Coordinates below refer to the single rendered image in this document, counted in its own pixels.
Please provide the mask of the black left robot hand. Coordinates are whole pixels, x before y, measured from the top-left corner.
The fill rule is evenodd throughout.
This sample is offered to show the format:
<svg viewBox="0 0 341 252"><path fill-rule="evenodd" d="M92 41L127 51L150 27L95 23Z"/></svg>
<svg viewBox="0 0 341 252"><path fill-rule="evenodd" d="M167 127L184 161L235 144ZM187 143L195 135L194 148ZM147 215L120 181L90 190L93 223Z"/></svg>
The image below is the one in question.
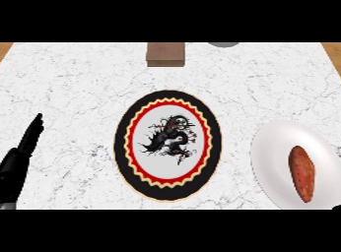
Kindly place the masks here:
<svg viewBox="0 0 341 252"><path fill-rule="evenodd" d="M24 133L19 145L0 162L0 204L16 203L22 192L30 159L43 132L43 115L38 113Z"/></svg>

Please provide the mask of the plain white plate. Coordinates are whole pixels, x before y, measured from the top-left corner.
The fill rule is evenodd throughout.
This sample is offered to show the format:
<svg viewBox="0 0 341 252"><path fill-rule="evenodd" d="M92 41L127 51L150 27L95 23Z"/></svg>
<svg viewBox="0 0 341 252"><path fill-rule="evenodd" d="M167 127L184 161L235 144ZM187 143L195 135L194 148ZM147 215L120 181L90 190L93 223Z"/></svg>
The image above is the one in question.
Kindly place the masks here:
<svg viewBox="0 0 341 252"><path fill-rule="evenodd" d="M314 164L312 199L299 197L290 172L290 151L304 148ZM250 161L261 188L274 204L287 210L330 210L341 205L341 159L318 133L290 120L262 126L250 145Z"/></svg>

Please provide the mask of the black red patterned plate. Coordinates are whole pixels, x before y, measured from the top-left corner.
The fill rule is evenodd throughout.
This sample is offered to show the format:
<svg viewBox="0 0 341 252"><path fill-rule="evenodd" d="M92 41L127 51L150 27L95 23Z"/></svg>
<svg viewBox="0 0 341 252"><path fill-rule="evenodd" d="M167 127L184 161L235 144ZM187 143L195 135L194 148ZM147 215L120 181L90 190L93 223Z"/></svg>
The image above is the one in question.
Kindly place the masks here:
<svg viewBox="0 0 341 252"><path fill-rule="evenodd" d="M147 198L175 202L207 184L221 155L212 110L190 94L147 94L118 123L114 154L130 188Z"/></svg>

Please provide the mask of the grey round object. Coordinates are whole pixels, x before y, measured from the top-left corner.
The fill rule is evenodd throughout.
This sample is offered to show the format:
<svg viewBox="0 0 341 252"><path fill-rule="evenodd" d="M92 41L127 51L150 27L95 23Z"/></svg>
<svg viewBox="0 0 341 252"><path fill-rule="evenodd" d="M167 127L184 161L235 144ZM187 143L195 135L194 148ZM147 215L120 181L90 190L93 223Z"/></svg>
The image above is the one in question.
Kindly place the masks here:
<svg viewBox="0 0 341 252"><path fill-rule="evenodd" d="M209 44L219 48L228 48L238 44L238 42L209 42Z"/></svg>

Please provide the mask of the orange-brown sweet potato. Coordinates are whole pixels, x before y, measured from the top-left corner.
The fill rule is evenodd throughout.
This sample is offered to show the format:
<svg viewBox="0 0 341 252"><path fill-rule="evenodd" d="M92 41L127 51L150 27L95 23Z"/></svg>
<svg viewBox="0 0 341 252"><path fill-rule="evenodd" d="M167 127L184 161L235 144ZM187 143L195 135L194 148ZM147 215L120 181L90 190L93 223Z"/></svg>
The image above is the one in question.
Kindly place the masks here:
<svg viewBox="0 0 341 252"><path fill-rule="evenodd" d="M292 148L289 167L299 198L308 203L314 192L314 164L301 146Z"/></svg>

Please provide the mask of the brown wooden block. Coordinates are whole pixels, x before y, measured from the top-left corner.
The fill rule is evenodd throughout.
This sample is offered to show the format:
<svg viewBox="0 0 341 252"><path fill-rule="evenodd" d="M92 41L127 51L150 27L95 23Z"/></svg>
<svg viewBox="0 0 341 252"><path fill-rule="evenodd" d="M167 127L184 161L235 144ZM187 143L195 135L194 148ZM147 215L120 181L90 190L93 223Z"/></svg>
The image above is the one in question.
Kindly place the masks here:
<svg viewBox="0 0 341 252"><path fill-rule="evenodd" d="M185 43L150 42L145 61L148 67L182 67L185 65Z"/></svg>

